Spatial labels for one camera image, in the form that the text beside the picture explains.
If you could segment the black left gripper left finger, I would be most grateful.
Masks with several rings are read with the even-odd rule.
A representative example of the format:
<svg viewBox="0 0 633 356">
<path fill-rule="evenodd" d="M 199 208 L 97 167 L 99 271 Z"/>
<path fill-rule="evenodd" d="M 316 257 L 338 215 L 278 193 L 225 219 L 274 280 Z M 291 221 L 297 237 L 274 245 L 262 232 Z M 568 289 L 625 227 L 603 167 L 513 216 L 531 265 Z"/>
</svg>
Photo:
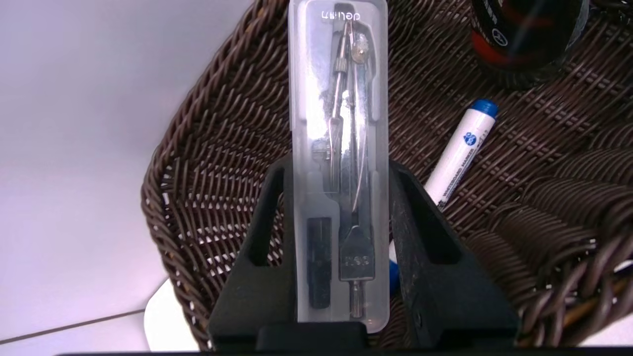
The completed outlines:
<svg viewBox="0 0 633 356">
<path fill-rule="evenodd" d="M 208 321 L 214 348 L 253 348 L 262 327 L 296 320 L 296 252 L 292 156 L 268 169 L 228 280 Z M 283 200 L 282 262 L 268 264 L 278 199 Z"/>
</svg>

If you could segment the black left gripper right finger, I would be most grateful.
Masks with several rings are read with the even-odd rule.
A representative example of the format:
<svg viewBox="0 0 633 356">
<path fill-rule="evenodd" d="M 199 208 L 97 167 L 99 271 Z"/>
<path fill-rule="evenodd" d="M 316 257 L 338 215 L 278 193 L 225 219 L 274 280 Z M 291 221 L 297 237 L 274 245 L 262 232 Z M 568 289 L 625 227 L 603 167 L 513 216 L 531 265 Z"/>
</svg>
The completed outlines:
<svg viewBox="0 0 633 356">
<path fill-rule="evenodd" d="M 389 163 L 390 223 L 416 348 L 512 348 L 520 320 L 404 165 Z"/>
</svg>

